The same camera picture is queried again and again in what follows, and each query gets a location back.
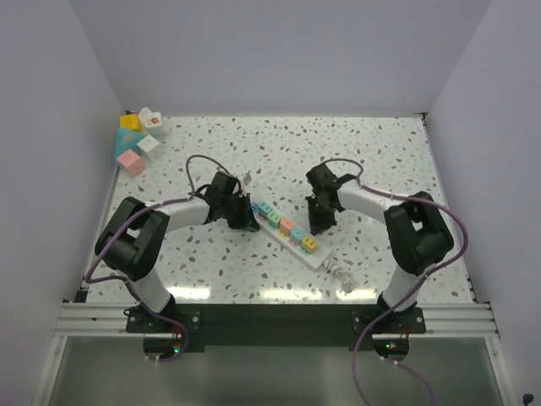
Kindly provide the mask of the white power strip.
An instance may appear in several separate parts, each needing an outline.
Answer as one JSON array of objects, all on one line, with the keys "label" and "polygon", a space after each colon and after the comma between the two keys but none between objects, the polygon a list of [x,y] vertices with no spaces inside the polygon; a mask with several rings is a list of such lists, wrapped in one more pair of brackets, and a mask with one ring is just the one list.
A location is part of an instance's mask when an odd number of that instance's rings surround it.
[{"label": "white power strip", "polygon": [[330,258],[330,248],[273,205],[265,201],[253,201],[251,205],[260,228],[307,267],[318,270]]}]

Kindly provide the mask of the white cube plug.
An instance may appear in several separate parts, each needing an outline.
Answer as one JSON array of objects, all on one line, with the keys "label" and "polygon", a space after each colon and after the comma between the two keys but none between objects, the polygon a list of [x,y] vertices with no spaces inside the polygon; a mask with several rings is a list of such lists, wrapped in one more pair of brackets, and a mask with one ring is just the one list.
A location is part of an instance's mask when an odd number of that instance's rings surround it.
[{"label": "white cube plug", "polygon": [[164,145],[150,134],[140,140],[137,146],[141,154],[151,162],[157,161],[164,154]]}]

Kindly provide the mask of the pink cube plug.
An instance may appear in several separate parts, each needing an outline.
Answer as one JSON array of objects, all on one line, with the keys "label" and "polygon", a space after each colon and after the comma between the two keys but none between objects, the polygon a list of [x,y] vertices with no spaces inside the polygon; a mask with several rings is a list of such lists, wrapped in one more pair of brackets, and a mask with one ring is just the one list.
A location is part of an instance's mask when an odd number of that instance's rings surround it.
[{"label": "pink cube plug", "polygon": [[119,155],[117,157],[117,163],[132,178],[137,177],[146,169],[142,157],[131,149],[128,149]]}]

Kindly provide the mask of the teal triangular socket block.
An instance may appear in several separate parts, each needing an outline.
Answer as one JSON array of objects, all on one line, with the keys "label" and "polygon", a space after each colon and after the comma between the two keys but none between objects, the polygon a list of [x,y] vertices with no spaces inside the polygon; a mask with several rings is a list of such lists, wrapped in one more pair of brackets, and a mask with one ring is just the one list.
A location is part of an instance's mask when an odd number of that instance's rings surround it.
[{"label": "teal triangular socket block", "polygon": [[114,160],[117,159],[127,150],[132,150],[138,155],[141,155],[138,143],[144,139],[145,135],[141,132],[126,128],[119,128],[116,133],[116,142],[114,149]]}]

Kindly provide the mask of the teal plug adapter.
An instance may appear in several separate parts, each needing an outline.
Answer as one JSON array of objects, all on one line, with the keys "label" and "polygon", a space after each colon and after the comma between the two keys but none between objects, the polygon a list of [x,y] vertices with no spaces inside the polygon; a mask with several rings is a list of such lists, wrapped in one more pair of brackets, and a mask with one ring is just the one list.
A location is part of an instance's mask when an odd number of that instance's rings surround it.
[{"label": "teal plug adapter", "polygon": [[306,233],[299,227],[294,227],[290,232],[290,240],[295,244],[301,245]]},{"label": "teal plug adapter", "polygon": [[267,218],[272,213],[272,206],[270,206],[266,202],[260,202],[258,206],[258,211],[262,217]]}]

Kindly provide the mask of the green plug adapter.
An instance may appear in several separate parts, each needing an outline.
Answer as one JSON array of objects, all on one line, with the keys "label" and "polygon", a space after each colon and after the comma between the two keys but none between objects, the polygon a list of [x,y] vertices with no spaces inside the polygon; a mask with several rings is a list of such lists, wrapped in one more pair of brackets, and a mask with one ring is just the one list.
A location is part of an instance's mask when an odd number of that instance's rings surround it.
[{"label": "green plug adapter", "polygon": [[271,211],[267,215],[267,221],[272,227],[279,228],[280,227],[281,216],[279,214],[277,214],[276,212]]}]

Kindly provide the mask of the yellow plug adapter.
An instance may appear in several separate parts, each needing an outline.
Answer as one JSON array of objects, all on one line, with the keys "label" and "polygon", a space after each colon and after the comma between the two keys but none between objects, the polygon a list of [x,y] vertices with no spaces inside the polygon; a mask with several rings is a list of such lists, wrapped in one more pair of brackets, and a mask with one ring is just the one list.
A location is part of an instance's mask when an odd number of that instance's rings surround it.
[{"label": "yellow plug adapter", "polygon": [[300,246],[304,251],[313,254],[318,248],[318,242],[312,236],[305,235]]}]

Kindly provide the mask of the salmon plug adapter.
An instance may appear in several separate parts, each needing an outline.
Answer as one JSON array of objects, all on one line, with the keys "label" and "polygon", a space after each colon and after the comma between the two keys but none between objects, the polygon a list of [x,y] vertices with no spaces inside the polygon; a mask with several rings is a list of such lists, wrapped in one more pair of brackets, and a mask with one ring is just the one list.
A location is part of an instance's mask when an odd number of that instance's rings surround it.
[{"label": "salmon plug adapter", "polygon": [[295,228],[295,223],[288,217],[283,217],[279,221],[279,231],[286,236],[291,234],[291,231]]}]

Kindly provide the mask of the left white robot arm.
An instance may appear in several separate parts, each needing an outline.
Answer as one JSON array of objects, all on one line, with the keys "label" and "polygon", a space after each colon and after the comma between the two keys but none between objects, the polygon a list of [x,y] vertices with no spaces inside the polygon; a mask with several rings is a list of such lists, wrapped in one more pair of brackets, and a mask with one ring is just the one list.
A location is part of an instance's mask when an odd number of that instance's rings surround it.
[{"label": "left white robot arm", "polygon": [[96,259],[85,281],[104,262],[123,281],[146,311],[145,321],[157,332],[169,330],[176,315],[176,302],[156,271],[156,263],[167,233],[225,220],[242,232],[257,232],[250,194],[239,178],[219,171],[209,184],[193,189],[189,197],[146,204],[128,197],[122,200],[95,244]]}]

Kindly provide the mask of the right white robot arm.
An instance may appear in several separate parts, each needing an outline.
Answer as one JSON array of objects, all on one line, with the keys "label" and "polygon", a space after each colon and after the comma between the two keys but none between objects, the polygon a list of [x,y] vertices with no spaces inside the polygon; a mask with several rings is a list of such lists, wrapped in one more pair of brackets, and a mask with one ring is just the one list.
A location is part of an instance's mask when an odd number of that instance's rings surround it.
[{"label": "right white robot arm", "polygon": [[312,195],[306,198],[309,227],[321,234],[336,225],[335,214],[355,211],[385,225],[396,269],[378,298],[376,320],[386,332],[407,321],[406,311],[417,303],[414,287],[427,271],[454,248],[454,239],[436,204],[426,192],[401,196],[362,185],[353,174],[336,176],[326,164],[306,173]]}]

